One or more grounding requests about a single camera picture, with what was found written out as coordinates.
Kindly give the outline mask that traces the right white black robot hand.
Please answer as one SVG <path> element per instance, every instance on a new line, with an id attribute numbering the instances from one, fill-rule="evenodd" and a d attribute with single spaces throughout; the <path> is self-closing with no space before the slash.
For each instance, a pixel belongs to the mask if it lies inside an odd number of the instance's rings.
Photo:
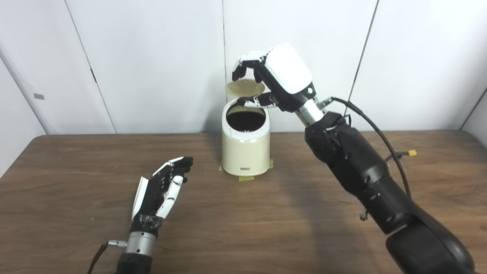
<path id="1" fill-rule="evenodd" d="M 294 113 L 315 97 L 312 74 L 290 43 L 251 51 L 239 57 L 233 67 L 232 81 L 253 70 L 256 83 L 264 83 L 270 92 L 240 97 L 237 104 L 251 108 L 274 108 Z"/>

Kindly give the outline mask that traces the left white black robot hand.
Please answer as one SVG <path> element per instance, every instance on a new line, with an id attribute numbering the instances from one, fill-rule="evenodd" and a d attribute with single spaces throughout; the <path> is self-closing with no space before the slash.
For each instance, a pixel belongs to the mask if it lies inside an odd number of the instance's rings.
<path id="1" fill-rule="evenodd" d="M 175 205 L 186 174 L 194 158 L 183 156 L 168 160 L 150 179 L 141 177 L 132 209 L 132 231 L 158 229 Z"/>

